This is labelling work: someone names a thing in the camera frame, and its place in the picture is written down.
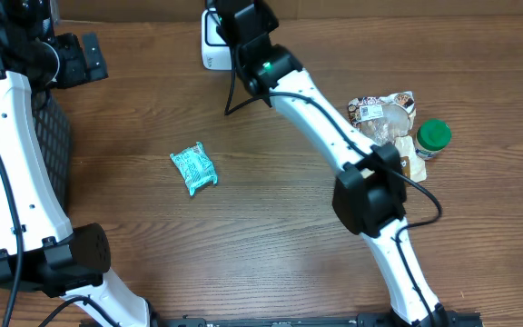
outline teal snack package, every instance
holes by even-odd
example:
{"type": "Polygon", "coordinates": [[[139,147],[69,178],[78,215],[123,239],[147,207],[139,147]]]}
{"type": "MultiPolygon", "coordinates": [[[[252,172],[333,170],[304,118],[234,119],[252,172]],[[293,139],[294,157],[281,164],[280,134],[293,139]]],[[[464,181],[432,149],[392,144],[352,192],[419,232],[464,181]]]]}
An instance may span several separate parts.
{"type": "Polygon", "coordinates": [[[171,154],[171,159],[181,172],[190,196],[194,196],[198,188],[209,182],[217,184],[218,176],[215,167],[205,154],[201,142],[197,142],[196,146],[190,147],[180,154],[171,154]]]}

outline white label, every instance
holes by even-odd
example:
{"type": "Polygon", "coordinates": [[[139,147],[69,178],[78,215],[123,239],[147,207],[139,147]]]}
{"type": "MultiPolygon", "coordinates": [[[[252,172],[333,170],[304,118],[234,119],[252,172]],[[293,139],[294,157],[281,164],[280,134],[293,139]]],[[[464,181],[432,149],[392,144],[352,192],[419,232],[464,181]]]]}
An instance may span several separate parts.
{"type": "Polygon", "coordinates": [[[359,110],[360,119],[362,122],[381,118],[384,116],[384,114],[382,113],[381,104],[363,105],[362,107],[359,107],[359,110]]]}

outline wire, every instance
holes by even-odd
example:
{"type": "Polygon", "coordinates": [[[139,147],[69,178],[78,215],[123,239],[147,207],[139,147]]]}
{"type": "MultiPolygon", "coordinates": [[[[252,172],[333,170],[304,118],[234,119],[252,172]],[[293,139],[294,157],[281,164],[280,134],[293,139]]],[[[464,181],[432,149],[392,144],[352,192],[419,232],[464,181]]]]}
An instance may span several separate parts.
{"type": "Polygon", "coordinates": [[[441,216],[443,215],[443,208],[441,207],[441,203],[439,202],[439,200],[435,197],[435,195],[433,195],[433,193],[429,192],[425,187],[421,186],[419,183],[416,183],[415,181],[411,180],[409,177],[404,176],[402,173],[398,173],[395,170],[390,169],[387,165],[379,163],[378,161],[372,159],[368,154],[365,154],[344,133],[344,131],[342,131],[340,126],[338,126],[338,124],[334,121],[334,119],[330,116],[330,114],[328,114],[326,109],[324,109],[320,104],[318,104],[316,101],[314,101],[313,99],[311,99],[308,96],[304,96],[301,94],[295,94],[295,93],[288,93],[288,92],[276,92],[276,93],[272,93],[272,94],[256,95],[253,98],[251,98],[247,101],[244,101],[241,104],[237,104],[227,114],[232,114],[232,113],[236,112],[237,110],[243,108],[244,106],[254,103],[258,100],[269,100],[270,98],[276,97],[276,96],[287,96],[287,97],[298,98],[298,99],[301,99],[301,100],[307,102],[308,104],[313,105],[316,109],[318,109],[326,117],[326,119],[328,119],[328,121],[332,124],[332,127],[334,127],[336,129],[336,131],[340,134],[340,136],[342,137],[344,142],[346,142],[352,150],[356,151],[363,158],[370,160],[372,163],[377,165],[380,169],[384,170],[386,173],[390,173],[390,174],[400,178],[405,183],[408,183],[409,185],[413,186],[413,188],[415,188],[417,191],[423,193],[433,202],[433,204],[435,204],[435,206],[437,207],[437,215],[433,219],[430,219],[430,220],[424,221],[424,222],[419,222],[419,223],[409,223],[408,225],[400,228],[397,231],[397,233],[395,234],[395,238],[393,240],[395,242],[395,244],[397,244],[397,250],[399,251],[400,259],[402,260],[403,265],[405,266],[405,271],[407,271],[407,275],[409,276],[409,279],[410,279],[411,283],[413,284],[413,289],[419,296],[420,300],[423,302],[423,306],[425,307],[425,310],[427,311],[427,314],[429,315],[429,318],[431,320],[431,326],[435,327],[435,320],[433,319],[433,313],[429,307],[429,304],[427,303],[427,300],[425,300],[425,297],[423,296],[423,292],[421,291],[420,287],[418,286],[417,281],[415,281],[413,272],[410,270],[409,264],[407,263],[407,258],[405,257],[405,253],[402,251],[402,248],[400,246],[400,235],[401,235],[401,233],[403,233],[409,229],[417,228],[417,227],[421,227],[421,226],[425,226],[425,225],[430,225],[432,223],[436,223],[439,219],[441,219],[441,216]]]}
{"type": "Polygon", "coordinates": [[[19,283],[21,282],[22,269],[24,267],[24,231],[23,226],[19,222],[19,214],[17,213],[17,206],[15,205],[14,193],[12,191],[11,184],[9,183],[9,176],[5,170],[4,162],[1,159],[1,154],[0,175],[1,182],[3,183],[5,190],[5,197],[7,198],[7,204],[9,205],[9,213],[11,214],[11,219],[14,224],[15,242],[17,245],[14,283],[9,294],[9,300],[7,301],[4,320],[2,323],[2,326],[7,327],[11,321],[12,312],[14,311],[15,299],[17,298],[17,293],[19,292],[19,283]]]}
{"type": "MultiPolygon", "coordinates": [[[[213,12],[211,9],[207,8],[207,14],[209,14],[213,18],[213,21],[215,22],[217,27],[221,27],[221,24],[219,22],[219,19],[220,19],[219,15],[217,15],[218,19],[215,19],[214,14],[216,14],[216,13],[217,12],[213,12]]],[[[231,49],[229,47],[229,56],[230,56],[230,60],[232,61],[232,85],[230,86],[229,95],[227,97],[227,104],[225,105],[225,112],[224,112],[225,115],[230,115],[229,108],[231,108],[231,106],[232,106],[233,93],[235,91],[235,75],[236,75],[235,57],[236,57],[237,52],[239,51],[239,48],[240,48],[239,46],[236,46],[235,49],[231,49]]]]}
{"type": "Polygon", "coordinates": [[[94,302],[92,299],[85,297],[85,296],[75,296],[70,300],[66,300],[64,303],[60,304],[55,310],[50,313],[45,320],[40,323],[39,327],[45,327],[48,323],[50,323],[58,313],[60,313],[63,309],[65,309],[68,305],[76,303],[76,302],[83,302],[84,305],[90,304],[100,315],[113,327],[119,327],[120,325],[115,322],[110,316],[106,313],[106,311],[98,305],[98,303],[94,302]]]}
{"type": "Polygon", "coordinates": [[[233,91],[235,90],[235,51],[230,49],[229,54],[232,60],[232,86],[229,89],[229,96],[227,97],[227,104],[225,105],[225,115],[230,115],[229,108],[232,106],[233,91]]]}
{"type": "Polygon", "coordinates": [[[233,60],[235,60],[235,69],[237,70],[237,73],[239,74],[240,78],[247,79],[248,75],[243,72],[242,58],[240,57],[241,50],[242,50],[242,45],[235,46],[235,57],[233,58],[233,60]]]}

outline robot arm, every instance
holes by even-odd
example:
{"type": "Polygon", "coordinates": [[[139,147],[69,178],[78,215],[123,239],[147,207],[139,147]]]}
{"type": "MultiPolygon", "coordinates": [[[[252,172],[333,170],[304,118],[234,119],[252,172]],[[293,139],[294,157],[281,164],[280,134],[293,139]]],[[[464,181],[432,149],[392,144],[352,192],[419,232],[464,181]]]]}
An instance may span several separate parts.
{"type": "MultiPolygon", "coordinates": [[[[65,300],[84,296],[122,326],[148,326],[148,303],[110,269],[102,228],[73,228],[58,201],[63,195],[54,189],[66,177],[70,140],[68,122],[52,105],[49,89],[97,81],[107,72],[95,35],[84,36],[84,49],[75,35],[55,35],[48,5],[0,1],[0,156],[24,247],[18,253],[0,175],[0,288],[12,288],[21,254],[20,291],[65,300]],[[33,108],[43,91],[45,108],[33,108]]],[[[91,305],[76,304],[102,325],[111,325],[91,305]]]]}
{"type": "MultiPolygon", "coordinates": [[[[378,160],[402,173],[397,150],[392,145],[379,148],[353,128],[324,98],[301,63],[285,48],[271,44],[269,33],[278,27],[278,21],[263,1],[217,0],[209,5],[215,11],[206,11],[203,19],[212,23],[203,27],[215,29],[235,53],[237,73],[246,89],[252,95],[266,94],[265,99],[270,99],[266,102],[306,135],[337,176],[334,210],[344,225],[352,233],[361,234],[372,250],[388,286],[393,312],[408,325],[429,323],[433,317],[429,317],[414,290],[395,242],[399,229],[407,225],[402,207],[406,201],[404,183],[371,164],[378,160]],[[221,21],[218,25],[214,23],[217,16],[221,21]],[[310,98],[326,113],[287,94],[310,98]],[[370,158],[353,150],[349,141],[370,158]]],[[[211,38],[213,34],[203,30],[203,37],[211,38]]],[[[215,57],[217,63],[227,65],[227,59],[222,60],[220,54],[220,49],[214,49],[212,54],[204,50],[203,60],[215,57]]],[[[426,304],[435,311],[440,307],[439,300],[425,281],[407,231],[400,234],[400,240],[417,286],[426,304]]]]}
{"type": "MultiPolygon", "coordinates": [[[[372,153],[372,140],[359,133],[348,121],[332,107],[322,96],[318,88],[311,80],[306,70],[292,72],[278,81],[278,86],[270,90],[274,93],[298,93],[314,99],[333,118],[342,131],[365,153],[372,153]]],[[[345,165],[350,163],[360,166],[364,158],[360,157],[342,139],[338,131],[334,129],[331,122],[323,113],[314,106],[307,104],[301,99],[289,98],[287,96],[275,96],[271,98],[271,105],[292,121],[311,141],[314,147],[322,154],[330,165],[334,174],[345,172],[345,165]]],[[[361,174],[368,178],[371,171],[364,169],[361,174]]],[[[421,302],[419,295],[413,290],[412,283],[400,259],[396,243],[394,241],[397,231],[407,225],[406,219],[392,219],[390,223],[380,229],[380,236],[371,237],[365,233],[361,236],[370,247],[372,254],[379,265],[380,272],[389,288],[390,304],[393,311],[404,322],[424,321],[428,316],[427,310],[421,302]]],[[[425,296],[426,302],[431,308],[439,304],[437,296],[429,288],[425,277],[419,267],[417,257],[410,244],[407,231],[401,233],[401,248],[405,253],[411,272],[415,276],[418,286],[425,296]]]]}

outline black mounting bracket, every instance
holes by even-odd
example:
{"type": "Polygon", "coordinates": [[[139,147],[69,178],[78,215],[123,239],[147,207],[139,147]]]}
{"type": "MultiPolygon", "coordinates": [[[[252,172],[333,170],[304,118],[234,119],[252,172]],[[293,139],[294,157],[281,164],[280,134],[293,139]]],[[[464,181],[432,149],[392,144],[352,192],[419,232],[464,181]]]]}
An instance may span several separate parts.
{"type": "Polygon", "coordinates": [[[336,176],[332,206],[351,233],[376,238],[388,223],[404,218],[405,183],[381,166],[402,173],[399,151],[392,144],[373,146],[369,158],[357,165],[347,163],[345,171],[336,176]],[[361,172],[364,169],[374,173],[364,178],[361,172]]]}
{"type": "Polygon", "coordinates": [[[208,0],[206,6],[220,17],[217,33],[230,47],[237,75],[251,95],[268,94],[282,77],[303,69],[285,47],[271,44],[270,33],[280,24],[262,0],[208,0]]]}
{"type": "MultiPolygon", "coordinates": [[[[481,327],[483,322],[479,313],[446,312],[440,306],[434,313],[436,327],[481,327]]],[[[412,324],[402,321],[394,312],[361,313],[356,318],[357,327],[431,327],[427,317],[423,322],[412,324]]]]}
{"type": "Polygon", "coordinates": [[[75,35],[54,35],[50,19],[49,1],[0,0],[0,79],[23,74],[35,94],[108,77],[96,36],[83,37],[84,54],[75,35]]]}
{"type": "MultiPolygon", "coordinates": [[[[97,223],[75,228],[70,237],[59,243],[53,237],[43,239],[42,245],[24,253],[21,292],[41,291],[52,298],[62,296],[86,285],[101,285],[103,274],[110,269],[110,247],[97,223]]],[[[16,260],[16,254],[0,251],[0,288],[13,286],[16,260]]]]}

